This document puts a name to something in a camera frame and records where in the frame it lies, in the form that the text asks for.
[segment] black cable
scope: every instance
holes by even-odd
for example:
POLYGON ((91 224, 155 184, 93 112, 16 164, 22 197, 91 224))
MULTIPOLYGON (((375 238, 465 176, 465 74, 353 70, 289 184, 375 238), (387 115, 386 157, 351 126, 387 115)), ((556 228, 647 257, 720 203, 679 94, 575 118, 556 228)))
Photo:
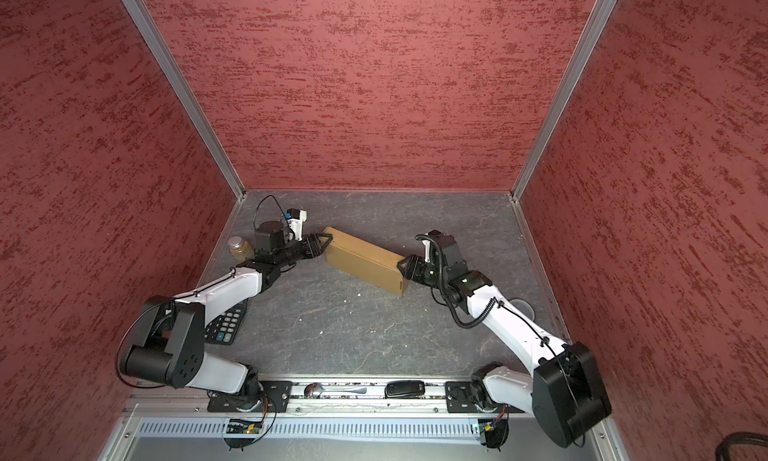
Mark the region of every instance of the black cable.
MULTIPOLYGON (((269 411, 269 410, 270 410, 270 403, 272 403, 272 399, 270 399, 270 397, 268 397, 266 394, 264 394, 264 397, 266 398, 266 410, 267 410, 267 411, 269 411)), ((266 431, 264 431, 264 434, 262 434, 261 436, 259 436, 259 437, 256 439, 256 441, 259 441, 261 438, 263 438, 264 436, 266 436, 266 434, 267 434, 269 431, 271 431, 271 430, 272 430, 272 427, 275 425, 275 421, 277 421, 277 405, 276 405, 276 404, 274 404, 274 403, 272 403, 272 406, 274 406, 274 408, 275 408, 275 414, 272 416, 272 424, 270 425, 270 427, 268 427, 268 428, 266 429, 266 431)))
MULTIPOLYGON (((568 378, 568 375, 565 373, 565 368, 560 363, 560 360, 558 360, 558 355, 554 352, 554 350, 552 349, 552 346, 549 345, 549 338, 544 339, 542 337, 542 335, 539 334, 539 332, 536 331, 533 328, 533 326, 531 326, 531 324, 525 320, 525 317, 521 316, 520 314, 515 313, 513 310, 511 310, 508 307, 506 307, 506 305, 504 305, 504 303, 500 303, 499 307, 502 307, 505 310, 507 310, 507 312, 512 313, 513 315, 519 317, 523 321, 523 323, 525 323, 526 326, 531 328, 531 331, 534 332, 534 334, 536 336, 538 336, 538 339, 542 340, 542 345, 546 346, 547 349, 552 353, 552 358, 554 359, 554 362, 558 364, 558 367, 562 371, 563 376, 568 378)), ((574 394, 574 391, 571 389, 571 384, 568 382, 568 379, 565 380, 565 386, 568 388, 568 392, 571 394, 571 399, 574 401, 574 408, 576 409, 576 414, 578 415, 578 411, 579 411, 578 401, 576 400, 576 395, 574 394)), ((581 419, 581 417, 578 417, 578 421, 579 421, 579 425, 581 427, 581 445, 574 443, 574 446, 579 447, 579 448, 583 448, 584 445, 587 442, 587 432, 586 432, 586 430, 584 430, 584 421, 581 419)))
POLYGON ((296 233, 294 233, 294 232, 293 232, 293 228, 292 228, 292 227, 291 227, 291 226, 288 224, 288 218, 286 218, 286 213, 285 213, 285 211, 283 211, 283 207, 282 207, 282 206, 280 206, 280 202, 279 202, 279 201, 277 201, 277 198, 275 198, 275 196, 274 196, 274 195, 267 195, 267 196, 264 196, 264 197, 261 199, 261 201, 259 201, 259 204, 258 204, 258 205, 256 205, 256 210, 254 211, 254 221, 253 221, 253 225, 254 225, 254 233, 256 232, 256 213, 257 213, 257 212, 259 212, 259 207, 261 206, 261 203, 263 203, 264 201, 266 201, 266 199, 267 199, 267 198, 272 198, 272 199, 274 199, 274 200, 275 200, 275 203, 277 204, 277 208, 278 208, 278 209, 280 209, 280 215, 282 216, 282 218, 283 218, 284 220, 286 220, 286 226, 288 227, 288 229, 290 229, 290 232, 291 232, 291 233, 293 233, 293 239, 296 239, 296 233))
POLYGON ((160 326, 162 326, 164 322, 168 321, 173 316, 174 313, 170 312, 155 322, 155 324, 152 326, 152 329, 149 331, 150 337, 153 337, 158 332, 158 329, 160 329, 160 326))
POLYGON ((475 326, 478 326, 480 323, 485 321, 485 318, 488 317, 488 315, 491 313, 491 310, 493 309, 493 305, 495 304, 495 301, 491 300, 488 302, 488 305, 485 306, 485 309, 482 313, 480 313, 480 316, 477 316, 475 319, 469 322, 464 322, 458 317, 458 313, 456 313, 456 307, 451 302, 451 296, 448 293, 448 289, 445 284, 445 279, 443 278, 443 262, 445 255, 442 253, 442 248, 437 243, 437 240, 434 237, 427 236, 427 235, 417 235, 416 236, 417 241, 429 241, 429 243, 435 247, 435 251, 437 252, 437 289, 440 291, 440 296, 442 296, 442 300, 446 302, 448 305, 448 311, 451 312, 451 317, 453 318, 453 321, 459 326, 463 327, 464 329, 468 330, 471 328, 474 328, 475 326))
MULTIPOLYGON (((264 428, 264 419, 266 418, 266 412, 269 411, 270 403, 272 403, 272 399, 266 395, 266 392, 264 393, 264 398, 265 398, 264 402, 266 403, 266 409, 264 411, 264 415, 261 418, 261 427, 262 428, 264 428)), ((254 439, 250 439, 247 442, 241 440, 241 438, 232 438, 232 439, 236 439, 237 440, 236 441, 236 446, 233 446, 232 444, 230 444, 230 441, 229 441, 230 438, 224 437, 224 442, 226 443, 226 445, 228 447, 230 447, 230 451, 232 450, 232 448, 240 448, 240 450, 242 450, 244 447, 248 447, 248 446, 258 442, 259 440, 261 440, 261 438, 266 436, 269 431, 272 430, 272 427, 275 425, 275 421, 277 420, 277 405, 272 403, 272 406, 274 406, 274 408, 275 408, 275 413, 272 416, 272 424, 270 424, 270 427, 266 428, 266 430, 261 434, 261 436, 259 436, 257 438, 254 438, 254 439)), ((240 419, 240 418, 232 418, 232 419, 229 420, 229 423, 232 423, 233 421, 235 421, 235 423, 240 423, 241 425, 244 425, 245 427, 248 427, 251 424, 254 424, 254 423, 252 423, 251 421, 249 421, 247 419, 240 419)))
POLYGON ((509 411, 510 409, 507 409, 507 426, 504 428, 504 437, 502 437, 502 443, 498 445, 498 451, 502 451, 502 446, 504 446, 504 443, 507 442, 507 438, 509 437, 509 411))
POLYGON ((731 433, 715 448, 716 461, 730 461, 730 448, 737 444, 751 444, 768 448, 768 436, 748 431, 731 433))
POLYGON ((203 289, 203 288, 205 288, 205 289, 208 289, 209 287, 214 287, 214 286, 216 286, 218 283, 224 283, 226 280, 228 280, 228 279, 231 279, 231 278, 233 278, 233 277, 235 277, 235 268, 234 268, 234 267, 231 267, 231 268, 230 268, 230 274, 229 274, 227 277, 225 277, 225 278, 222 278, 222 279, 220 279, 219 281, 216 281, 215 283, 208 283, 208 284, 204 284, 204 285, 203 285, 203 286, 201 286, 199 289, 198 289, 198 288, 195 288, 195 289, 194 289, 194 290, 193 290, 191 293, 187 294, 187 296, 182 296, 182 297, 174 297, 174 298, 173 298, 173 300, 174 300, 174 301, 176 301, 176 300, 180 300, 180 299, 187 299, 187 298, 188 298, 188 297, 190 297, 190 296, 197 296, 197 294, 199 294, 199 293, 200 293, 200 290, 201 290, 201 289, 203 289))
POLYGON ((123 375, 120 372, 120 349, 123 347, 123 343, 125 342, 125 338, 128 337, 128 334, 130 333, 130 330, 134 328, 136 323, 139 322, 139 320, 144 317, 146 313, 149 313, 150 311, 154 310, 156 307, 160 306, 161 304, 165 304, 166 301, 161 301, 160 303, 153 304, 152 306, 148 307, 144 312, 139 314, 139 317, 136 318, 136 321, 130 324, 128 330, 123 334, 122 339, 120 339, 120 344, 118 345, 118 352, 114 354, 114 373, 118 375, 118 379, 120 379, 120 382, 126 386, 137 388, 137 389, 155 389, 155 388, 161 388, 165 386, 164 384, 159 384, 158 386, 139 386, 137 384, 131 384, 125 379, 123 379, 123 375))
POLYGON ((493 422, 491 423, 491 426, 492 427, 496 426, 496 423, 502 420, 502 417, 504 417, 504 413, 506 412, 507 412, 507 405, 503 404, 502 411, 498 414, 498 416, 496 416, 496 419, 493 420, 493 422))
POLYGON ((440 301, 437 301, 437 298, 435 297, 435 288, 434 287, 430 287, 429 288, 429 293, 432 295, 432 300, 434 300, 434 302, 436 302, 440 306, 448 306, 446 303, 441 303, 440 301))

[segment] black mounting plate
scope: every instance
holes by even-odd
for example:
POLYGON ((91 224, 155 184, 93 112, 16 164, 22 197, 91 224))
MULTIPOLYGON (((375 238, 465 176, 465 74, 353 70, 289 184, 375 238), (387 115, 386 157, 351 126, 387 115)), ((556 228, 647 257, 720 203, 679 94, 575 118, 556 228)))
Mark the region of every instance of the black mounting plate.
MULTIPOLYGON (((475 406, 475 402, 472 401, 470 385, 472 383, 468 381, 448 381, 446 382, 446 404, 448 405, 449 413, 480 413, 481 411, 475 406)), ((500 413, 502 411, 502 405, 494 409, 491 413, 500 413)), ((510 414, 522 413, 520 409, 515 407, 509 407, 510 414)))
MULTIPOLYGON (((293 381, 261 381, 261 386, 270 398, 269 412, 274 413, 276 407, 278 413, 284 413, 288 408, 288 401, 290 401, 290 389, 293 387, 293 381)), ((208 413, 239 413, 243 416, 248 414, 238 411, 229 404, 225 396, 213 396, 213 394, 216 393, 212 393, 208 400, 208 413)))

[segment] calculator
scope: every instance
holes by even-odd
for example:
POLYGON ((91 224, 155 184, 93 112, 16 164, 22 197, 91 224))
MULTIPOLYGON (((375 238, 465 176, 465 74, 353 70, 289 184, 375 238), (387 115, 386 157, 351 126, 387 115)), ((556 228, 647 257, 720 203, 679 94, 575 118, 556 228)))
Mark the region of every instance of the calculator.
POLYGON ((205 342, 229 345, 235 340, 237 329, 243 322, 248 300, 235 304, 226 313, 217 316, 205 327, 205 342))

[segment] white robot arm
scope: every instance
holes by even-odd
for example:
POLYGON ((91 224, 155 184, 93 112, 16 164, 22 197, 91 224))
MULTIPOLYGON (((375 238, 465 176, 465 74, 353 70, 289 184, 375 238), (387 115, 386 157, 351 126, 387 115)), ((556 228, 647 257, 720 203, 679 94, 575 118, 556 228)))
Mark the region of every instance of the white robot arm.
POLYGON ((255 259, 194 291, 146 301, 118 347, 120 380, 131 387, 139 386, 122 375, 176 388, 207 389, 227 396, 238 409, 254 408, 262 396, 256 373, 241 363, 206 353, 204 330, 235 304, 272 286, 281 268, 325 251, 332 236, 303 235, 306 212, 291 209, 287 214, 293 213, 298 224, 290 223, 290 229, 280 222, 265 222, 256 229, 255 259), (128 346, 120 351, 124 342, 128 346))
POLYGON ((459 327, 484 323, 528 371, 514 372, 500 363, 476 371, 471 388, 481 411, 507 404, 531 413, 561 447, 610 415, 597 362, 587 347, 568 344, 525 317, 490 279, 467 268, 453 236, 430 231, 416 240, 425 243, 425 256, 400 261, 403 277, 439 290, 459 327), (463 321, 457 308, 473 319, 463 321))

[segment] brown cardboard box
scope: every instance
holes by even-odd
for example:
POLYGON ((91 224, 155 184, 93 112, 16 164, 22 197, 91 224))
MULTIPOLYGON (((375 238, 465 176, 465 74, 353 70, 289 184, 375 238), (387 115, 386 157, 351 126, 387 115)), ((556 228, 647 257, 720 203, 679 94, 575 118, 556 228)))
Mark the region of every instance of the brown cardboard box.
POLYGON ((328 227, 325 233, 333 235, 333 241, 326 248, 326 263, 399 297, 406 292, 408 280, 403 279, 397 269, 403 256, 338 229, 328 227))

